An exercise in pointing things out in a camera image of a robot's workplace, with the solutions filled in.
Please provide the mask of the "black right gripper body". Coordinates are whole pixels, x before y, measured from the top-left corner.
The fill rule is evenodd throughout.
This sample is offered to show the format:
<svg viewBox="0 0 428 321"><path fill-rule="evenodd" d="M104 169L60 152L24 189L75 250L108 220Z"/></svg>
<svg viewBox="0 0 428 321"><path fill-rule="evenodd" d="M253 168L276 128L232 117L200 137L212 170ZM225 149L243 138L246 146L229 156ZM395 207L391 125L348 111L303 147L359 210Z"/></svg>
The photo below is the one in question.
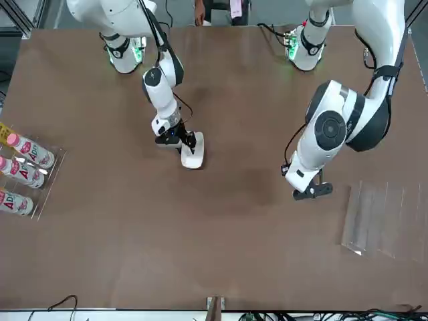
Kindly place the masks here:
<svg viewBox="0 0 428 321"><path fill-rule="evenodd" d="M158 136L155 138L155 142L157 144L180 144L185 141L185 137L187 131L185 129L185 125L183 120L179 120L179 122L167 129L166 125L162 125L155 133Z"/></svg>

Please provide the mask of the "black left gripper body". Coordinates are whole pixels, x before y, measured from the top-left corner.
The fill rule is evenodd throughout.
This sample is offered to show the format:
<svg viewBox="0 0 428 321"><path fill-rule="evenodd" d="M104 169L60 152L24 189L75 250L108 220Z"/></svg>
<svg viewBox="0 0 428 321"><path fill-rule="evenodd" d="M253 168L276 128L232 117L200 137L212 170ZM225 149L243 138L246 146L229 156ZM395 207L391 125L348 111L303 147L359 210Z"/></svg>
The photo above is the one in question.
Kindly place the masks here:
<svg viewBox="0 0 428 321"><path fill-rule="evenodd" d="M324 181L324 171L321 169L319 173L310 181L309 185L304 192L295 189L293 191L293 198L295 201L304 199L315 199L317 197L325 196L333 192L332 183Z"/></svg>

